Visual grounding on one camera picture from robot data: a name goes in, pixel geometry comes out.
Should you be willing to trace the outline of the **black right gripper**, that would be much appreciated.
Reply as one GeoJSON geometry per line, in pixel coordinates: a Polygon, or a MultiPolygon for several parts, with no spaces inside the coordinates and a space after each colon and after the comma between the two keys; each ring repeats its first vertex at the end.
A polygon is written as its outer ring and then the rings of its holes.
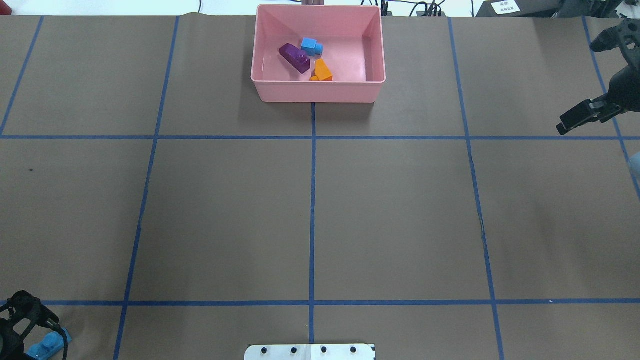
{"type": "Polygon", "coordinates": [[[639,20],[627,18],[602,30],[590,42],[590,50],[618,50],[626,66],[610,78],[605,98],[583,100],[559,117],[556,130],[560,136],[589,123],[606,123],[621,112],[640,111],[639,20]]]}

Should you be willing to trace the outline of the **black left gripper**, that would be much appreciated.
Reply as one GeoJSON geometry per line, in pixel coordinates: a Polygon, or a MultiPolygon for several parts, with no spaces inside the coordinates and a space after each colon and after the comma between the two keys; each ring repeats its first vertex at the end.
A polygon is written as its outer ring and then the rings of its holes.
{"type": "Polygon", "coordinates": [[[36,325],[60,335],[65,333],[60,318],[48,307],[38,306],[37,299],[27,291],[18,291],[7,299],[1,312],[8,312],[0,324],[2,360],[32,360],[25,353],[25,339],[36,325]]]}

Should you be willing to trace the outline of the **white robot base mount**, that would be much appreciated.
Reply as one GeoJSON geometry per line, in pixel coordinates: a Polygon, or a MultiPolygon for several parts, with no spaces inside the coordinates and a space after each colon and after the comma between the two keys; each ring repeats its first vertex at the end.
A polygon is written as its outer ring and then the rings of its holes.
{"type": "Polygon", "coordinates": [[[256,344],[247,347],[245,360],[375,360],[374,344],[256,344]]]}

